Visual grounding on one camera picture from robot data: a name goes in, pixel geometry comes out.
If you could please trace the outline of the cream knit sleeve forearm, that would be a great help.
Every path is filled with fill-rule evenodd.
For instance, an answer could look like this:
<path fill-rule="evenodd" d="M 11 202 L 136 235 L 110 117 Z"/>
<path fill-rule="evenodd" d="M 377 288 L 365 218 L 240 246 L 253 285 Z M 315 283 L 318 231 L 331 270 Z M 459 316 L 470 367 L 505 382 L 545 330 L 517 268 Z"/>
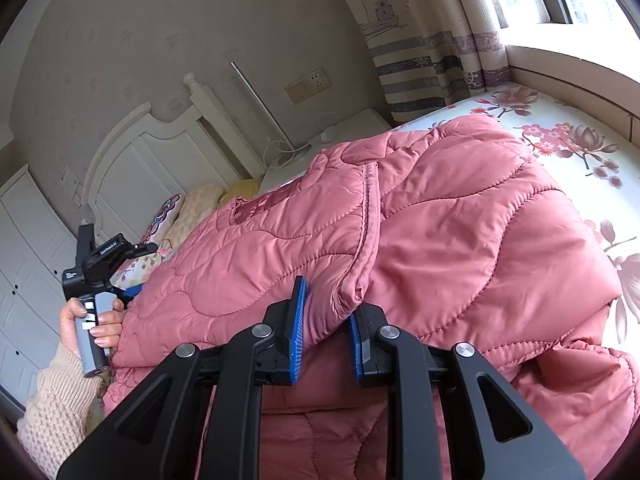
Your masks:
<path fill-rule="evenodd" d="M 81 360 L 59 344 L 37 375 L 36 393 L 17 421 L 17 440 L 38 469 L 54 479 L 87 435 L 87 419 L 102 380 L 85 377 Z"/>

